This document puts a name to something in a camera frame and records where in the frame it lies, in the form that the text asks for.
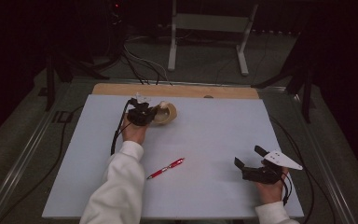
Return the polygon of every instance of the black cable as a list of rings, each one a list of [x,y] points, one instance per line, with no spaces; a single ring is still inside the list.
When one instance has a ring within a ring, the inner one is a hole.
[[[129,106],[130,101],[131,101],[131,100],[127,101],[126,105],[124,105],[124,109],[123,109],[123,113],[121,114],[120,122],[118,123],[117,129],[116,129],[116,131],[115,131],[115,135],[113,136],[112,146],[110,147],[110,155],[115,154],[116,141],[117,141],[118,137],[119,137],[120,134],[121,134],[121,130],[120,130],[121,124],[123,123],[124,116],[126,115],[127,107]]]
[[[260,64],[264,61],[264,58],[266,58],[267,55],[267,45],[269,44],[269,37],[271,36],[271,32],[268,32],[268,36],[267,36],[267,40],[266,43],[264,44],[264,54],[263,57],[260,59],[260,61],[257,64],[257,67],[255,68],[255,77],[257,76],[257,72],[258,72],[258,67],[260,66]]]
[[[148,85],[150,85],[149,80],[147,80],[146,77],[140,75],[135,67],[133,66],[132,62],[130,61],[130,59],[127,57],[127,55],[125,53],[122,54],[123,58],[127,61],[127,63],[125,63],[126,65],[128,65],[131,69],[131,71],[133,72],[133,74],[138,78],[138,80],[141,82],[141,84],[144,85],[144,82],[147,83]]]
[[[283,206],[285,206],[287,204],[287,200],[289,200],[289,188],[287,188],[287,185],[282,178],[281,178],[281,182],[283,183],[283,187],[284,187],[284,196],[282,201],[283,201]]]
[[[118,133],[118,135],[121,135],[124,131],[124,129],[126,129],[128,126],[130,126],[131,122],[129,124],[127,124],[125,127],[123,127],[120,132]]]
[[[319,184],[319,182],[316,180],[315,176],[313,176],[313,174],[310,172],[310,170],[308,169],[308,167],[305,165],[305,162],[304,162],[304,159],[301,155],[301,152],[299,150],[299,147],[297,145],[297,143],[295,142],[295,140],[293,139],[292,135],[287,132],[286,129],[283,128],[283,126],[280,124],[279,121],[277,121],[275,118],[273,118],[272,116],[269,116],[270,120],[273,121],[275,124],[277,124],[281,130],[284,132],[284,134],[286,135],[287,139],[289,140],[290,144],[292,145],[292,148],[294,150],[294,152],[297,154],[298,158],[300,159],[302,165],[303,165],[303,168],[304,168],[304,171],[306,171],[306,175],[307,175],[307,178],[310,182],[310,190],[311,190],[311,195],[312,195],[312,198],[311,198],[311,206],[310,206],[310,210],[309,210],[309,213],[304,221],[304,223],[307,223],[310,219],[310,215],[312,213],[312,210],[313,210],[313,207],[314,207],[314,189],[313,189],[313,185],[312,185],[312,179],[313,181],[315,182],[315,184],[318,186],[319,190],[321,191],[322,195],[325,197],[327,203],[328,203],[328,206],[331,210],[331,213],[332,213],[332,216],[333,216],[333,223],[336,223],[336,214],[334,212],[334,209],[333,209],[333,205],[330,203],[330,200],[328,199],[328,196],[327,194],[324,192],[322,186]]]
[[[216,78],[214,79],[214,85],[217,86],[217,79],[219,79],[220,76],[220,72],[226,68],[232,61],[234,60],[234,58],[231,58],[230,60],[228,60],[228,62],[226,62],[222,67],[220,67],[219,69],[217,69],[216,71]]]
[[[139,56],[137,56],[136,54],[134,54],[134,53],[132,53],[132,52],[129,52],[129,53],[132,54],[133,56],[137,57],[137,58],[140,58]],[[144,63],[146,63],[146,64],[139,63],[139,62],[137,62],[137,61],[135,61],[135,60],[133,60],[133,59],[131,59],[131,58],[129,58],[129,60],[132,61],[133,63],[137,63],[137,64],[139,64],[139,65],[141,65],[141,66],[143,66],[143,67],[146,67],[146,68],[148,68],[148,69],[150,69],[150,70],[153,70],[153,71],[157,74],[156,85],[158,85],[159,79],[160,79],[161,77],[163,77],[164,79],[167,79],[165,76],[163,76],[163,75],[153,66],[153,64],[151,64],[151,63],[149,63],[149,62],[147,62],[147,61],[142,61],[142,60],[141,60],[141,62],[144,62]]]
[[[76,108],[75,110],[73,110],[71,113],[70,113],[70,117],[72,118],[73,115],[75,114],[75,112],[77,110],[79,110],[80,108],[82,108],[82,106]],[[56,161],[54,162],[54,164],[51,166],[51,168],[48,170],[48,172],[43,176],[42,179],[40,179],[31,189],[29,189],[24,195],[22,195],[22,197],[20,197],[13,205],[11,205],[7,210],[6,212],[0,217],[0,223],[5,219],[5,217],[7,217],[8,214],[10,214],[11,211],[13,211],[14,208],[16,208],[17,205],[19,205],[22,200],[24,200],[26,197],[28,197],[37,187],[39,187],[43,181],[45,181],[48,176],[51,174],[51,172],[53,172],[53,170],[56,168],[56,166],[58,165],[61,157],[62,157],[62,154],[63,154],[63,139],[64,139],[64,136],[65,136],[65,128],[66,128],[66,124],[68,124],[69,122],[65,122],[62,126],[62,132],[61,132],[61,142],[60,142],[60,153],[59,153],[59,156],[57,157]]]
[[[289,195],[288,197],[290,197],[290,195],[292,195],[292,189],[293,189],[293,182],[292,180],[289,178],[289,176],[285,173],[282,173],[284,176],[286,176],[286,179],[289,180],[289,184],[290,184],[290,190],[289,190]]]
[[[137,59],[137,60],[139,60],[139,61],[142,61],[142,62],[147,63],[147,64],[150,66],[150,68],[153,69],[153,70],[158,74],[158,78],[159,78],[159,76],[161,76],[161,74],[160,74],[160,72],[158,72],[158,71],[156,70],[156,68],[155,68],[152,64],[161,67],[161,69],[164,71],[164,76],[163,76],[163,77],[164,77],[165,80],[172,86],[172,83],[168,80],[167,73],[166,73],[166,71],[165,71],[165,69],[164,69],[163,66],[161,66],[161,65],[158,64],[158,63],[154,63],[154,62],[148,61],[148,60],[146,60],[146,59],[143,59],[143,58],[139,57],[139,56],[136,55],[136,54],[133,54],[133,53],[130,52],[125,46],[124,46],[124,49],[127,51],[127,53],[128,53],[132,58],[135,58],[135,59]]]

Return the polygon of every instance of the hand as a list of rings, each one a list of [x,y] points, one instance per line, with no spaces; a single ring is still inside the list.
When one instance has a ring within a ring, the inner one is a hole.
[[[284,180],[289,172],[289,169],[287,167],[283,167],[282,171],[284,173],[284,175],[282,175],[282,180]],[[260,199],[263,204],[276,203],[282,200],[283,182],[281,180],[277,181],[273,185],[255,182],[255,186],[258,189],[258,193],[260,194]]]
[[[124,116],[123,124],[121,125],[121,131],[123,135],[123,141],[132,141],[141,145],[145,140],[146,126],[136,126],[127,120],[127,114]]]

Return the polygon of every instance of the table leg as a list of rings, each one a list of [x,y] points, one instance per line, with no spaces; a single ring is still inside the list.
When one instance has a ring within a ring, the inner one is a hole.
[[[253,25],[253,21],[255,18],[255,12],[257,11],[257,7],[258,7],[258,5],[254,5],[252,12],[249,16],[249,21],[246,24],[245,31],[243,32],[242,42],[240,45],[237,46],[238,61],[240,63],[241,74],[243,76],[249,75],[248,65],[246,64],[245,55],[243,52],[245,50],[245,46],[246,46],[246,42],[248,41],[249,34],[251,33],[251,30],[252,30],[252,25]]]
[[[170,58],[168,60],[168,70],[175,70],[176,62],[176,0],[172,0],[172,34],[171,34],[171,49]]]

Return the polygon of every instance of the red pen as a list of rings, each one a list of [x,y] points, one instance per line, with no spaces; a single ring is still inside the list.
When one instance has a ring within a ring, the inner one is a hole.
[[[168,169],[171,169],[171,168],[173,168],[173,167],[175,167],[175,166],[177,166],[177,165],[182,164],[182,162],[183,162],[184,160],[185,160],[185,158],[181,158],[181,159],[179,159],[179,160],[177,160],[177,161],[174,161],[174,162],[171,163],[169,166],[166,166],[166,167],[162,168],[161,170],[159,170],[159,171],[153,173],[153,174],[150,175],[147,179],[151,179],[151,178],[154,178],[154,177],[156,177],[156,176],[158,176],[158,175],[161,175],[162,173],[166,172]]]

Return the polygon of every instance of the floor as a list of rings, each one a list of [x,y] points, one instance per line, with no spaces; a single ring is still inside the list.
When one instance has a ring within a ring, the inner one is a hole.
[[[174,72],[166,71],[170,47],[168,37],[131,36],[126,48],[132,55],[160,65],[155,67],[161,80],[164,77],[168,79],[160,84],[249,87],[277,75],[296,43],[296,38],[290,35],[251,34],[245,49],[250,74],[244,77],[236,59],[235,37],[205,36],[200,39],[199,35],[195,37],[189,33],[188,37],[179,38]],[[110,77],[106,82],[138,82],[126,63],[122,58],[101,70],[102,75]],[[138,63],[134,63],[136,71],[155,84],[157,73]],[[76,76],[72,83],[56,80],[56,104],[49,113],[45,112],[46,98],[38,96],[40,89],[46,87],[46,71],[39,74],[34,89],[0,128],[0,223],[78,222],[78,219],[41,217],[81,112],[77,110],[68,123],[57,120],[55,115],[60,111],[74,111],[83,105],[93,86],[101,82],[75,69],[74,73]],[[311,124],[307,124],[299,113],[301,95],[284,92],[288,81],[288,78],[284,79],[258,92],[268,112],[277,121],[272,123],[282,151],[298,161],[303,158],[316,180],[309,180],[312,177],[307,177],[306,173],[292,173],[306,215],[297,220],[301,223],[334,223],[335,219],[335,223],[358,223],[358,163],[318,88],[314,86],[312,89]],[[285,131],[300,148],[301,158],[292,150]],[[26,160],[19,164],[16,161],[21,155]],[[243,222],[257,223],[257,219]]]

